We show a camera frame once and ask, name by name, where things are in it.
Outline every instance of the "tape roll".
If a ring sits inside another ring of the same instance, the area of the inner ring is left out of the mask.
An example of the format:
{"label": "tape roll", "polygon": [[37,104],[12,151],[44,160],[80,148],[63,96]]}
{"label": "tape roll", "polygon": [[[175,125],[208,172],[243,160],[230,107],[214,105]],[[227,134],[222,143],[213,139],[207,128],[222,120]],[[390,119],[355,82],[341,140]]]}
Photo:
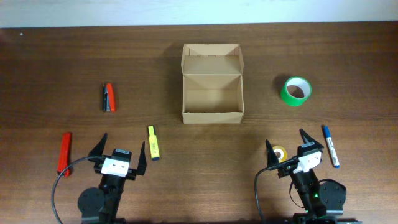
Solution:
{"label": "tape roll", "polygon": [[279,162],[284,162],[287,158],[287,152],[286,149],[282,146],[274,146],[272,147],[272,149],[274,150],[275,153],[279,152],[279,157],[278,160]]}
{"label": "tape roll", "polygon": [[[297,98],[297,97],[292,96],[289,93],[289,91],[287,91],[287,87],[291,86],[291,85],[299,87],[303,91],[304,97]],[[283,87],[282,91],[280,92],[280,96],[285,101],[285,103],[287,103],[288,105],[300,106],[308,99],[308,97],[310,97],[311,92],[312,92],[311,84],[305,78],[292,77],[286,81],[285,86]]]}

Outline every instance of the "box flap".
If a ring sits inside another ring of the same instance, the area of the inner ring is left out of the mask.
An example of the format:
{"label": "box flap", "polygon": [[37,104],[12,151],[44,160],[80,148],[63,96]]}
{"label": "box flap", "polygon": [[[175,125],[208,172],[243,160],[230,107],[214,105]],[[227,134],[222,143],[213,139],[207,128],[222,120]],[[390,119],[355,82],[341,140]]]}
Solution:
{"label": "box flap", "polygon": [[242,75],[239,44],[186,44],[181,60],[184,75]]}
{"label": "box flap", "polygon": [[243,112],[184,113],[184,124],[240,124]]}

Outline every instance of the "red object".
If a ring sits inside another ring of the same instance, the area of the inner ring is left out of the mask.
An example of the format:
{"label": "red object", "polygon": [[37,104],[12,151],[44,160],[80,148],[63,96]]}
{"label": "red object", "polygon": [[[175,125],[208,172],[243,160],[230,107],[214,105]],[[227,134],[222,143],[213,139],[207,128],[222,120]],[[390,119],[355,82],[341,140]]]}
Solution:
{"label": "red object", "polygon": [[[58,174],[60,174],[69,165],[69,152],[70,152],[71,141],[72,141],[72,133],[70,132],[64,133],[62,136],[60,160],[58,161],[58,169],[57,169]],[[68,177],[70,175],[70,170],[68,169],[63,174],[65,177]]]}
{"label": "red object", "polygon": [[108,90],[108,96],[109,96],[109,107],[111,108],[112,112],[116,111],[116,104],[114,102],[114,94],[113,94],[113,87],[112,84],[107,83],[106,84],[106,89]]}

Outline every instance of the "red utility knife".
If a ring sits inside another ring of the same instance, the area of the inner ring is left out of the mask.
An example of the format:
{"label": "red utility knife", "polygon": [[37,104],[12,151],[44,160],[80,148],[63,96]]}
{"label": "red utility knife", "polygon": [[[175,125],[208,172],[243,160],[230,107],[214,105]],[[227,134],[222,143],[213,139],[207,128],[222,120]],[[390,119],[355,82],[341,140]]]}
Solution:
{"label": "red utility knife", "polygon": [[[57,172],[60,174],[67,166],[69,165],[69,152],[70,152],[70,143],[72,141],[72,133],[67,132],[62,136],[62,145],[61,145],[61,153],[60,160],[58,161],[58,169]],[[68,169],[63,173],[64,177],[68,177],[70,175],[70,170]]]}

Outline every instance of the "tape roll hole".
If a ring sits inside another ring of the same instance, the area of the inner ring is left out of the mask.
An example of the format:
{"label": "tape roll hole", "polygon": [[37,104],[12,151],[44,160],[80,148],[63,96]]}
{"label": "tape roll hole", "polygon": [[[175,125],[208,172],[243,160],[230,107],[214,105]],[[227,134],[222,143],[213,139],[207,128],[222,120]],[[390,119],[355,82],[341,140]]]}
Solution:
{"label": "tape roll hole", "polygon": [[311,94],[310,84],[302,78],[292,78],[286,84],[287,92],[294,98],[305,98]]}

